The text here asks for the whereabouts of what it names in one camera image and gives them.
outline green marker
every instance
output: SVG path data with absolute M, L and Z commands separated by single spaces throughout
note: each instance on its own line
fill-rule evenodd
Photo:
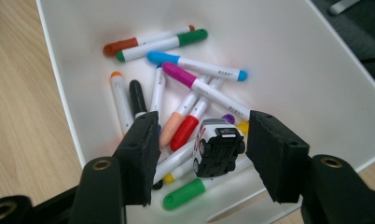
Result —
M 124 49 L 117 53 L 117 58 L 120 62 L 127 62 L 134 59 L 145 57 L 151 50 L 164 51 L 167 49 L 174 49 L 176 47 L 184 47 L 185 45 L 202 41 L 207 38 L 206 30 L 200 29 L 188 33 L 176 35 L 161 41 L 141 45 L 131 49 Z
M 233 175 L 238 174 L 240 171 L 244 170 L 250 165 L 252 165 L 252 162 L 245 157 L 244 159 L 238 161 L 236 164 L 236 169 L 233 172 L 229 172 L 227 175 L 214 178 L 196 178 L 187 183 L 185 186 L 167 194 L 163 200 L 164 208 L 167 210 L 173 210 L 203 194 L 206 190 L 227 181 L 228 179 L 232 178 Z

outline white plastic bin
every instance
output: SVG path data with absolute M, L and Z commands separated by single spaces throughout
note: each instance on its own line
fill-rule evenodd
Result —
M 120 63 L 103 46 L 192 24 L 206 40 L 168 52 L 245 69 L 245 82 L 221 90 L 255 110 L 273 114 L 311 145 L 310 155 L 330 154 L 357 171 L 375 161 L 375 82 L 309 0 L 37 0 L 49 54 L 82 166 L 112 155 L 122 138 L 110 74 L 143 85 L 150 105 L 154 69 L 145 58 Z M 162 124 L 188 92 L 167 78 Z M 205 117 L 225 109 L 212 104 Z M 129 223 L 205 223 L 217 212 L 264 187 L 251 167 L 173 211 L 163 197 L 192 176 L 152 193 L 152 205 L 128 206 Z M 298 204 L 258 198 L 216 223 L 268 223 Z

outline light wood surface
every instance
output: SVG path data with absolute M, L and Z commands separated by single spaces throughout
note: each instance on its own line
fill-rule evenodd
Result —
M 0 0 L 0 198 L 42 203 L 80 174 L 36 2 Z M 361 176 L 375 189 L 375 163 Z M 277 223 L 303 221 L 297 211 Z

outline toy car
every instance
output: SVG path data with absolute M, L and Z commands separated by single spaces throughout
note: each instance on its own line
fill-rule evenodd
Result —
M 196 137 L 193 170 L 197 177 L 225 175 L 245 152 L 243 134 L 224 119 L 205 119 Z

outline purple marker cap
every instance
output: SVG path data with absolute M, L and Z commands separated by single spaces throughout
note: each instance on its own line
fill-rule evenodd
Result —
M 226 114 L 226 115 L 222 116 L 222 119 L 225 119 L 230 124 L 234 124 L 234 122 L 236 121 L 234 116 L 232 116 L 231 114 Z
M 182 84 L 188 86 L 189 88 L 191 88 L 193 82 L 197 78 L 173 63 L 163 63 L 162 69 L 170 77 L 182 82 Z

